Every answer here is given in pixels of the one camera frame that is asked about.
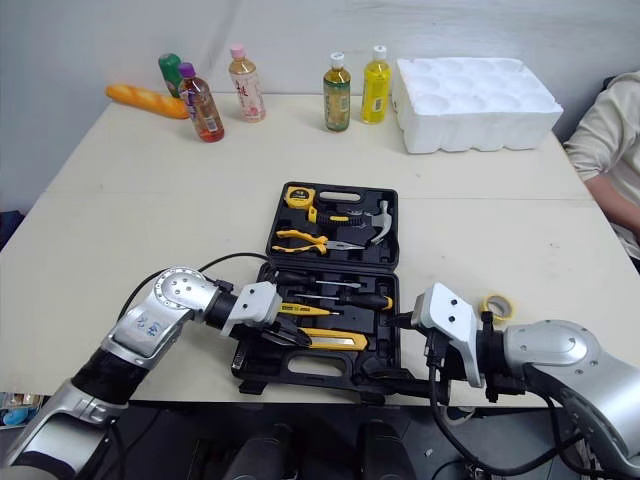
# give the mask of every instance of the white table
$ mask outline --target white table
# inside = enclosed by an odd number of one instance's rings
[[[148,273],[263,252],[290,180],[398,191],[401,310],[436,280],[472,303],[499,292],[516,305],[512,323],[574,320],[611,353],[640,364],[640,279],[552,135],[531,151],[410,156],[393,115],[332,134],[322,128],[318,96],[268,96],[267,120],[257,125],[238,118],[233,96],[216,100],[227,131],[216,144],[197,140],[188,121],[120,105],[87,133],[0,254],[0,391],[52,393]],[[247,179],[257,187],[239,198]],[[258,265],[235,259],[209,275],[241,286]],[[290,385],[242,395],[229,370],[235,346],[214,329],[187,325],[134,398],[355,398]],[[426,373],[423,346],[424,337],[403,332],[403,366],[416,376]],[[454,386],[452,402],[485,404],[482,391],[464,384]],[[388,403],[424,400],[396,395]],[[540,403],[503,397],[500,405]]]

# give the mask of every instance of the white bottle cap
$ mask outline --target white bottle cap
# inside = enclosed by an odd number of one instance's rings
[[[387,58],[387,47],[384,45],[376,45],[373,47],[373,59],[384,60]]]
[[[344,67],[344,53],[334,52],[329,57],[331,58],[331,68]]]

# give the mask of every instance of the pink bottle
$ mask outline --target pink bottle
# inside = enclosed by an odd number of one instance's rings
[[[229,65],[229,73],[233,86],[238,92],[242,115],[247,122],[259,122],[267,112],[262,101],[262,90],[256,66],[247,59],[241,44],[233,44],[229,50],[233,58]]]

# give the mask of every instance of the yellow-handled pliers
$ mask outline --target yellow-handled pliers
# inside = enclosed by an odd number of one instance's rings
[[[300,253],[308,252],[309,250],[316,249],[321,255],[327,253],[327,250],[364,250],[362,245],[354,245],[353,243],[337,242],[329,240],[324,235],[321,237],[314,237],[310,233],[304,233],[299,230],[278,230],[276,232],[278,238],[299,238],[300,240],[306,240],[311,245],[297,248],[286,248],[279,245],[273,245],[271,248],[277,252],[284,253]]]

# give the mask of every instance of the pink bottle cap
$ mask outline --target pink bottle cap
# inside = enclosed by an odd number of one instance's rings
[[[229,48],[229,51],[231,52],[231,56],[233,58],[244,58],[246,56],[244,45],[242,45],[241,43],[234,43]]]

